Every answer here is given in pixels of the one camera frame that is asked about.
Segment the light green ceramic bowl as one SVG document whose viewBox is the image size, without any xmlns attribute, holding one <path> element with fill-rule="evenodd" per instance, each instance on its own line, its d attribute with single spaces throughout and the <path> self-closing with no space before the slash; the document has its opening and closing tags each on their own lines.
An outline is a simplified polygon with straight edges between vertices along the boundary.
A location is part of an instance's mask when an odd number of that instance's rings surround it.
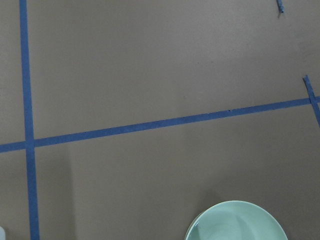
<svg viewBox="0 0 320 240">
<path fill-rule="evenodd" d="M 265 209 L 230 200 L 201 212 L 189 225 L 186 240 L 286 240 L 279 222 Z"/>
</svg>

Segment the clear plastic storage box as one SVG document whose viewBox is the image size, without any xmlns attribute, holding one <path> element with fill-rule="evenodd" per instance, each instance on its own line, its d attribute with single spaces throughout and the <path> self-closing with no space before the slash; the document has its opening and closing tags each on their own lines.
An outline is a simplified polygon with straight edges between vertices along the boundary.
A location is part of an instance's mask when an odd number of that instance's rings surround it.
<svg viewBox="0 0 320 240">
<path fill-rule="evenodd" d="M 0 240 L 6 240 L 6 232 L 2 227 L 0 227 Z"/>
</svg>

